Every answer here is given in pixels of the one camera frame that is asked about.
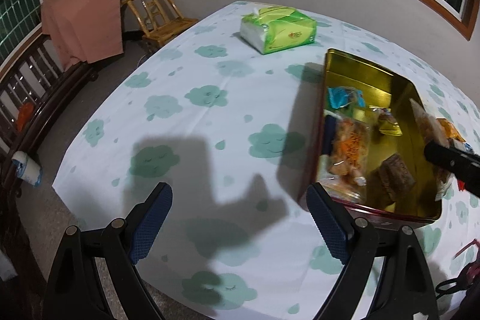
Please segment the orange snack packet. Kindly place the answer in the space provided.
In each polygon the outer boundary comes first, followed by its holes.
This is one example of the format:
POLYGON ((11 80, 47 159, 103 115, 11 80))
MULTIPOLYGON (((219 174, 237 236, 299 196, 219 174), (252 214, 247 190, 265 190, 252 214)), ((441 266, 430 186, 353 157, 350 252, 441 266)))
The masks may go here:
POLYGON ((435 200, 440 201, 448 190, 452 176, 448 171, 452 166, 447 158, 447 152, 453 148, 466 153, 466 140, 445 118, 434 118, 412 98, 410 104, 416 126, 424 143, 425 160, 432 166, 437 188, 435 200))

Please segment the small blue candy packet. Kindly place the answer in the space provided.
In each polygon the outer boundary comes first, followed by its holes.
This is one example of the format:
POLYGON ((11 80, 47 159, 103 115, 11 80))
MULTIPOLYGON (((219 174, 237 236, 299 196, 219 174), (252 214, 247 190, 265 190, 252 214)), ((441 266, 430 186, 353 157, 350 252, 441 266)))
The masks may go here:
POLYGON ((364 95, 359 89, 346 86, 328 87, 327 93, 332 109, 342 109, 350 104, 360 108, 365 108, 366 106, 364 95))

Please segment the blue cracker packet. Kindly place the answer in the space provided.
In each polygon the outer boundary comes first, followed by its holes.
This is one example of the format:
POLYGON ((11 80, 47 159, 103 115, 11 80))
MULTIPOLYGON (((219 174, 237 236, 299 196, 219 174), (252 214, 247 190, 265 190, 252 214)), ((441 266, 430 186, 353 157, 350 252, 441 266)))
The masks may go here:
POLYGON ((330 156, 333 151, 333 143, 336 137, 337 124, 342 118, 335 113, 330 112, 329 110, 325 110, 324 115, 321 154, 330 156))

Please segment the brown snack bar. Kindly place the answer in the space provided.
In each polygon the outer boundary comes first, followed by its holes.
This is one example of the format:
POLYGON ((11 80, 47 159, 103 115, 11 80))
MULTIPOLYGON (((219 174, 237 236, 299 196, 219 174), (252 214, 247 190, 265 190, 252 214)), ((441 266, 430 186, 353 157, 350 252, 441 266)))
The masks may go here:
POLYGON ((382 189, 393 202, 410 193, 416 183, 400 154, 385 159, 377 173, 382 189))

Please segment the yellow small snack packet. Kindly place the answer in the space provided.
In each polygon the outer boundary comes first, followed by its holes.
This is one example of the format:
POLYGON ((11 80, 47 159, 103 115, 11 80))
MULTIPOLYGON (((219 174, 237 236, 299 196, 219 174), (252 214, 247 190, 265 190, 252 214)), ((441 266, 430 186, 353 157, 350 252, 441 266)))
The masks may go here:
POLYGON ((372 109, 378 131, 385 136, 402 136, 400 124, 392 115, 390 108, 374 107, 372 109))

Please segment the gold and red toffee tin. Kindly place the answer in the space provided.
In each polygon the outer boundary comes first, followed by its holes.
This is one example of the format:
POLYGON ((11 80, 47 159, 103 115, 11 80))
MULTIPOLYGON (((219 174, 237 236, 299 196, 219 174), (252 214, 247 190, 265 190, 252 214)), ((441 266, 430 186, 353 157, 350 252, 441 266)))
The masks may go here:
POLYGON ((319 93, 318 126, 314 132, 316 150, 312 154, 308 179, 317 182, 317 169, 322 144, 324 111, 329 110, 328 87, 346 86, 362 91, 368 106, 390 108, 400 122, 402 136, 382 135, 374 124, 368 107, 352 108, 342 115, 368 125, 370 141, 366 165, 366 198, 363 204, 346 202, 331 197, 346 208, 354 218, 366 218, 376 227, 394 230, 404 224, 413 228, 423 227, 437 221, 442 213, 442 202, 436 201, 436 183, 432 166, 423 154, 423 140, 416 126, 410 99, 419 102, 420 96, 414 84, 407 78, 379 64, 353 54, 329 49, 325 55, 322 85, 319 93), (381 182, 378 168, 392 154, 400 154, 416 183, 406 196, 386 205, 380 193, 381 182))

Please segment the clear orange snack bag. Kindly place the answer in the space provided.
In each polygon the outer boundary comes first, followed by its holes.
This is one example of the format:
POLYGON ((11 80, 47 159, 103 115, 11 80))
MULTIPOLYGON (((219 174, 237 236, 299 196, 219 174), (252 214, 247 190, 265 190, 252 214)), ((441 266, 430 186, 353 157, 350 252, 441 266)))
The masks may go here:
POLYGON ((320 150, 316 181, 331 197, 363 204, 370 129, 354 118, 339 117, 332 154, 322 155, 320 150))

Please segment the white paper roll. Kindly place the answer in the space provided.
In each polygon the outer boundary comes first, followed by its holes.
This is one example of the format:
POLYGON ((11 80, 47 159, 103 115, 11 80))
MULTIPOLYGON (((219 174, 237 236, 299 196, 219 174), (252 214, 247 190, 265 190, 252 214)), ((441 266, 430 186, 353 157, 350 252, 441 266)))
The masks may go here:
POLYGON ((38 187, 41 184, 42 169, 32 158, 23 151, 16 151, 11 160, 16 167, 16 177, 24 182, 38 187))

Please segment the dark wooden bench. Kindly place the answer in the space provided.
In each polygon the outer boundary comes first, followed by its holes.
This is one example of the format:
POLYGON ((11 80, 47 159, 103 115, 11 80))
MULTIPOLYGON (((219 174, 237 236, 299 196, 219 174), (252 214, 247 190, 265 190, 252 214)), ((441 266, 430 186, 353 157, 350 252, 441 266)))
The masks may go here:
POLYGON ((1 186, 19 190, 11 160, 33 155, 61 111, 87 82, 98 77, 94 65, 79 62, 66 71, 50 37, 39 32, 15 62, 1 73, 1 186))

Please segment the cloud pattern tablecloth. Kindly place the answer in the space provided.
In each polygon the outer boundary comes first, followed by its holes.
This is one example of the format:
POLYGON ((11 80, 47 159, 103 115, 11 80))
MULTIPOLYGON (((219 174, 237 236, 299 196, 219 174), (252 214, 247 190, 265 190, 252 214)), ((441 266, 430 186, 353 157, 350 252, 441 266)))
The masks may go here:
POLYGON ((172 208, 140 276, 217 319, 311 319, 342 266, 297 203, 328 49, 411 80, 425 109, 479 146, 479 109, 431 63, 350 23, 315 15, 309 46, 263 55, 239 36, 256 4, 200 21, 132 73, 82 127, 54 181, 87 229, 143 202, 172 208))

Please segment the green tissue pack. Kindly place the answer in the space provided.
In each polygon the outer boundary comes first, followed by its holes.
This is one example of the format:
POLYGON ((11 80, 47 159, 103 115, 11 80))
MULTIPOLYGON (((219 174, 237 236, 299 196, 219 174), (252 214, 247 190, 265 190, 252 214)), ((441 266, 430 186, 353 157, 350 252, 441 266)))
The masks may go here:
POLYGON ((240 37, 261 54, 311 45, 317 21, 292 7, 263 7, 244 15, 240 37))

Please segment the pink cloth cover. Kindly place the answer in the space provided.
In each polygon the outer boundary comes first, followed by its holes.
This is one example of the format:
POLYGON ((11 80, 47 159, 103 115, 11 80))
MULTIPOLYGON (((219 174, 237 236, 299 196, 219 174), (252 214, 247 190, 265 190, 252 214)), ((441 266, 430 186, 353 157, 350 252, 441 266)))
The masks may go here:
POLYGON ((123 53, 120 0, 44 0, 41 23, 64 70, 123 53))

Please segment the small bamboo chair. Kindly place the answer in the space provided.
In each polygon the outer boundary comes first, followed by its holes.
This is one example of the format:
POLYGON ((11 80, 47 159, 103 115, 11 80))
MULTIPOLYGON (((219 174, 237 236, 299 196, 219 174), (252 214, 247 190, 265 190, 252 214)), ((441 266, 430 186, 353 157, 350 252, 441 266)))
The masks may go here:
POLYGON ((130 9, 151 48, 166 46, 199 22, 186 17, 174 0, 121 0, 120 5, 130 9))

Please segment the side window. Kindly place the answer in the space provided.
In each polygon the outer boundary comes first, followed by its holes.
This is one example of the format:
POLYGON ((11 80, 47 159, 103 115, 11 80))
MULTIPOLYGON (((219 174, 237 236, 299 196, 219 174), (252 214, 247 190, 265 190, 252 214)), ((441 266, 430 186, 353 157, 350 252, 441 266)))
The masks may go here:
POLYGON ((1 0, 1 71, 5 72, 41 26, 43 0, 1 0))

